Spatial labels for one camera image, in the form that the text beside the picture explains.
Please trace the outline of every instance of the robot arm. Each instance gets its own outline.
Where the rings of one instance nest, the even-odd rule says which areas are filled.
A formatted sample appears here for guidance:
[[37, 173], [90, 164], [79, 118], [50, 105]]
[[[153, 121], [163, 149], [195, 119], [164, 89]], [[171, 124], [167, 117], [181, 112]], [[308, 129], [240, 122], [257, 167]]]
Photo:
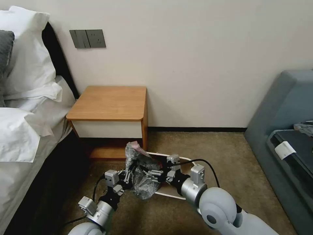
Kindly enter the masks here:
[[108, 187], [105, 195], [99, 198], [98, 204], [84, 196], [79, 202], [79, 207], [85, 212], [86, 217], [92, 221], [75, 226], [68, 235], [102, 235], [110, 231], [111, 220], [117, 204], [124, 191], [132, 188], [132, 170], [108, 170], [104, 178]]
[[195, 207], [205, 223], [222, 235], [278, 235], [259, 217], [245, 212], [224, 189], [207, 188], [204, 183], [204, 166], [195, 165], [190, 176], [181, 173], [178, 155], [167, 157], [169, 168], [148, 171], [154, 181], [166, 180], [177, 188], [178, 194]]
[[[161, 170], [143, 168], [152, 181], [164, 182], [176, 187], [205, 223], [222, 235], [278, 235], [259, 217], [241, 209], [233, 197], [217, 187], [207, 188], [204, 183], [204, 166], [195, 165], [190, 176], [182, 174], [178, 155], [167, 157], [167, 163]], [[110, 229], [110, 222], [124, 190], [132, 188], [131, 171], [109, 170], [105, 173], [108, 186], [106, 195], [100, 197], [98, 204], [87, 197], [79, 201], [79, 206], [93, 223], [82, 223], [74, 227], [69, 235], [101, 235]]]

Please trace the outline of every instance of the white tag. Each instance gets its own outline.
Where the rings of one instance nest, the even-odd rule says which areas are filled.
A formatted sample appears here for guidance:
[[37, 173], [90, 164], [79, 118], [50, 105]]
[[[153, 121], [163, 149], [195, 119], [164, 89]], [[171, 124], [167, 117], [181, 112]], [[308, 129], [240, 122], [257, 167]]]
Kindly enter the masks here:
[[283, 160], [285, 157], [289, 156], [292, 153], [295, 153], [296, 151], [288, 143], [288, 141], [284, 141], [275, 148], [275, 152], [277, 153], [279, 158]]

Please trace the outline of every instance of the white pillow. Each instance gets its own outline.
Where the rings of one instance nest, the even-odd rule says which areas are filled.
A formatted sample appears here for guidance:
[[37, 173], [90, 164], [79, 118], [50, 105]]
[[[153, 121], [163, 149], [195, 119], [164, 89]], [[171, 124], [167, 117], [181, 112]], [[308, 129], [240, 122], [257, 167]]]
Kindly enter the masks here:
[[40, 136], [53, 135], [36, 114], [0, 108], [0, 162], [33, 162]]
[[[48, 19], [47, 13], [16, 6], [0, 11], [0, 29], [13, 31], [15, 35], [4, 99], [37, 99], [38, 96], [55, 99], [62, 90], [55, 83], [55, 69], [41, 38]], [[47, 84], [54, 87], [47, 89]]]

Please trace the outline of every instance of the gray sofa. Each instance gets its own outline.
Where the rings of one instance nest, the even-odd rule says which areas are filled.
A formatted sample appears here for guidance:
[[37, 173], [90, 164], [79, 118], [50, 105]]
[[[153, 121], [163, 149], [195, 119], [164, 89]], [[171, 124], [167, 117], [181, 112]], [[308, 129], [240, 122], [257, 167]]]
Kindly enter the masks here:
[[313, 234], [312, 197], [299, 190], [293, 172], [278, 161], [266, 141], [274, 130], [292, 129], [293, 124], [312, 119], [313, 70], [287, 70], [274, 81], [245, 132], [247, 142], [299, 235]]

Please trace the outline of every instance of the switch panel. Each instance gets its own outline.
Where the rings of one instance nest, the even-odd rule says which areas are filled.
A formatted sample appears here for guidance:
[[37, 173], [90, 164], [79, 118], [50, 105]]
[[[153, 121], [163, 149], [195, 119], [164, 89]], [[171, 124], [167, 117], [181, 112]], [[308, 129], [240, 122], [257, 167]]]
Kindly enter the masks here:
[[70, 30], [69, 32], [76, 48], [90, 48], [86, 30]]
[[105, 41], [102, 29], [86, 30], [91, 48], [105, 48]]

